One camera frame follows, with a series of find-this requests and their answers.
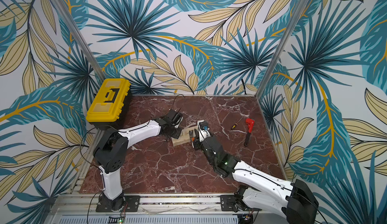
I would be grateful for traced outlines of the wooden block with nails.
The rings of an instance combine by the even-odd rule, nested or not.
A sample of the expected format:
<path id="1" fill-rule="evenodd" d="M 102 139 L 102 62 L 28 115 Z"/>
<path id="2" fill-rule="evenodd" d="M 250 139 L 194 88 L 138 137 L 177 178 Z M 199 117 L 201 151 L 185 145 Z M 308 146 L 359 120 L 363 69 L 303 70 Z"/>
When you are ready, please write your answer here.
<path id="1" fill-rule="evenodd" d="M 189 138 L 189 133 L 188 132 L 190 130 L 197 130 L 197 129 L 198 129 L 197 126 L 183 129 L 181 131 L 180 136 L 178 137 L 178 139 L 175 139 L 175 138 L 172 139 L 172 145 L 173 146 L 178 146 L 178 145 L 181 145 L 181 144 L 190 143 L 190 138 Z"/>

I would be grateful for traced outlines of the claw hammer orange black handle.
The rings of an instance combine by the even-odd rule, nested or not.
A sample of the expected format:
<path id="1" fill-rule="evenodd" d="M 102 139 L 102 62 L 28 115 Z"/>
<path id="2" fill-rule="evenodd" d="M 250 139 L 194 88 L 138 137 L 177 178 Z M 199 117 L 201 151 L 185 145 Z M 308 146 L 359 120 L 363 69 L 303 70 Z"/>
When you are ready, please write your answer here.
<path id="1" fill-rule="evenodd" d="M 195 130 L 190 130 L 188 133 L 189 133 L 190 142 L 194 143 L 196 139 Z"/>

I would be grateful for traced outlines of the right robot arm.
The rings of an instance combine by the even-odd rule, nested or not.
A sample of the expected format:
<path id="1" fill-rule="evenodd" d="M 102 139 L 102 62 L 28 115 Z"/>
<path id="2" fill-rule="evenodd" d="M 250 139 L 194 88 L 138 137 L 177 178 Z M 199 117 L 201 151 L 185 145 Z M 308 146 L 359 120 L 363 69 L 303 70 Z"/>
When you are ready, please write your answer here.
<path id="1" fill-rule="evenodd" d="M 193 137 L 191 141 L 215 173 L 243 184 L 235 195 L 236 208 L 261 209 L 285 218 L 290 224 L 315 223 L 319 203 L 305 182 L 282 180 L 253 168 L 227 153 L 215 136 Z"/>

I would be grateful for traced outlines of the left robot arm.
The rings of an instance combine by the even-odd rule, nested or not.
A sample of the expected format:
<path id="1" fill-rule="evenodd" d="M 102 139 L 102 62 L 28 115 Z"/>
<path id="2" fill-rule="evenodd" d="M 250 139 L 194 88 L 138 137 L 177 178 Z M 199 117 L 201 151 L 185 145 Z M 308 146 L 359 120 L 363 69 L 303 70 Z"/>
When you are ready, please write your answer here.
<path id="1" fill-rule="evenodd" d="M 159 135 L 178 139 L 182 131 L 179 127 L 182 120 L 183 114 L 171 109 L 166 115 L 143 124 L 127 129 L 112 128 L 105 131 L 93 151 L 103 182 L 97 212 L 119 212 L 130 203 L 125 198 L 121 183 L 121 168 L 125 163 L 128 149 L 145 139 Z"/>

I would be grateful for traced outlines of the yellow black toolbox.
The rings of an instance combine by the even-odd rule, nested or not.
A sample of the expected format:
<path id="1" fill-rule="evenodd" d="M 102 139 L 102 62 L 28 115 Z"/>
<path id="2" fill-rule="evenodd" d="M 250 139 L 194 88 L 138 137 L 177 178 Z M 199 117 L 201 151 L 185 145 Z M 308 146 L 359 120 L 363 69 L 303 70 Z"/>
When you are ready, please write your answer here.
<path id="1" fill-rule="evenodd" d="M 105 130 L 108 126 L 121 129 L 132 99 L 131 83 L 123 78 L 105 79 L 91 104 L 86 120 Z"/>

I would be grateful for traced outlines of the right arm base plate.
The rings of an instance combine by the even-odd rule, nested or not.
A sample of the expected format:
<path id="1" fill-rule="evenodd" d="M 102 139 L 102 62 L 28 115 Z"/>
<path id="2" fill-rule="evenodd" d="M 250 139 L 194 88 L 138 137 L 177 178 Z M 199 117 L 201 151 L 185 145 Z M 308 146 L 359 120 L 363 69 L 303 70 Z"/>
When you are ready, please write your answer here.
<path id="1" fill-rule="evenodd" d="M 235 197 L 233 194 L 220 196 L 221 210 L 223 212 L 247 212 L 247 211 L 261 211 L 259 208 L 250 208 L 242 200 Z"/>

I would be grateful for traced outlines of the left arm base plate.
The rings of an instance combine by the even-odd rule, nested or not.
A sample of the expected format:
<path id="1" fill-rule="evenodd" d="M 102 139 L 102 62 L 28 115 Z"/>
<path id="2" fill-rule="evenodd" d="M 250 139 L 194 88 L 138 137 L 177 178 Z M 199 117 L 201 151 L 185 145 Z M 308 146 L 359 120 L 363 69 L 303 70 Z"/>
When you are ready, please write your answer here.
<path id="1" fill-rule="evenodd" d="M 108 199 L 104 193 L 99 197 L 96 208 L 97 213 L 107 212 L 128 212 L 135 213 L 138 211 L 140 196 L 138 195 L 119 195 L 116 199 Z"/>

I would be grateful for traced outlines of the aluminium front rail frame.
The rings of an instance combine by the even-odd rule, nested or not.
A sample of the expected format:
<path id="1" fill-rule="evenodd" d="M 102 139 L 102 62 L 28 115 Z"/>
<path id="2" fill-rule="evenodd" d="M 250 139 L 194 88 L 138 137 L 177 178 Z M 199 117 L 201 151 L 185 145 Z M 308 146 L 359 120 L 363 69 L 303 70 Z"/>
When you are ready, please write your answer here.
<path id="1" fill-rule="evenodd" d="M 60 196 L 46 224 L 285 224 L 286 219 L 267 212 L 223 212 L 220 196 L 232 193 L 127 194 L 140 196 L 135 213 L 97 213 L 98 197 L 91 194 Z"/>

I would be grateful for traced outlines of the left aluminium corner post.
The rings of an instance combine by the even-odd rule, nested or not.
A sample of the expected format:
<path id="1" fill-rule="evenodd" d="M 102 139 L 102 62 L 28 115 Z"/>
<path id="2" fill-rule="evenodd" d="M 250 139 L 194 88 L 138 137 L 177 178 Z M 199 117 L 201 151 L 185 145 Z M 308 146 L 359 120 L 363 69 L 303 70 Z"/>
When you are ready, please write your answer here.
<path id="1" fill-rule="evenodd" d="M 99 66 L 96 58 L 94 57 L 92 51 L 90 50 L 86 40 L 82 36 L 76 22 L 74 21 L 71 13 L 66 9 L 65 3 L 63 0 L 50 0 L 54 7 L 57 9 L 58 14 L 63 19 L 64 23 L 67 25 L 69 32 L 73 35 L 73 38 L 77 42 L 78 46 L 86 56 L 90 65 L 92 66 L 95 75 L 99 77 L 101 81 L 106 79 L 104 73 L 102 72 L 101 67 Z"/>

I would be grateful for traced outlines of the aluminium corner post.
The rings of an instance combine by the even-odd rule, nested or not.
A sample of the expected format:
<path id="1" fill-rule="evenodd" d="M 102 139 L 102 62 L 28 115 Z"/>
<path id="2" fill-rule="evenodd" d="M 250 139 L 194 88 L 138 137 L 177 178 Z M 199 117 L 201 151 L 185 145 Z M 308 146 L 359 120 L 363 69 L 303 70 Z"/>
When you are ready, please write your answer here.
<path id="1" fill-rule="evenodd" d="M 273 73 L 275 66 L 280 58 L 280 55 L 285 47 L 285 44 L 287 43 L 288 39 L 291 37 L 293 30 L 295 29 L 299 19 L 301 18 L 301 15 L 303 13 L 303 10 L 307 6 L 309 0 L 299 0 L 297 4 L 295 5 L 295 12 L 290 17 L 287 27 L 284 30 L 284 33 L 279 41 L 279 44 L 277 45 L 277 48 L 271 58 L 271 61 L 266 68 L 266 72 L 264 77 L 262 78 L 260 82 L 260 86 L 256 93 L 256 98 L 259 100 L 260 97 L 263 95 L 264 89 L 266 87 L 266 84 L 269 82 L 271 74 Z"/>
<path id="2" fill-rule="evenodd" d="M 92 66 L 95 75 L 99 77 L 101 81 L 106 79 L 104 73 L 102 72 L 101 67 L 99 66 L 96 58 L 94 57 L 92 51 L 90 50 L 86 40 L 82 36 L 76 22 L 74 21 L 71 13 L 66 9 L 65 3 L 63 0 L 50 0 L 54 7 L 57 9 L 58 14 L 63 19 L 64 23 L 67 25 L 69 32 L 73 35 L 73 38 L 77 42 L 78 46 L 86 56 L 90 65 Z"/>

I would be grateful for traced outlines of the right aluminium corner post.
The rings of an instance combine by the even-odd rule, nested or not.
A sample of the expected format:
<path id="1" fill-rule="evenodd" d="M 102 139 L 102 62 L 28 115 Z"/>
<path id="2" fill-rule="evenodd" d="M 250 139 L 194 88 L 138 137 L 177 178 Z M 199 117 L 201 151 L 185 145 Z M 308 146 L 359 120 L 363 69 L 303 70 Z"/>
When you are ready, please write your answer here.
<path id="1" fill-rule="evenodd" d="M 266 72 L 264 77 L 262 78 L 260 82 L 260 86 L 256 93 L 256 98 L 259 100 L 260 97 L 263 95 L 264 89 L 266 87 L 266 84 L 269 82 L 271 74 L 273 73 L 275 66 L 280 58 L 280 55 L 285 47 L 285 44 L 287 43 L 288 39 L 291 37 L 293 30 L 295 29 L 299 19 L 301 18 L 301 15 L 303 13 L 303 10 L 307 6 L 309 0 L 299 0 L 297 4 L 295 5 L 295 12 L 290 17 L 287 27 L 284 30 L 284 33 L 279 41 L 279 44 L 277 45 L 277 48 L 271 58 L 271 61 L 266 68 Z"/>

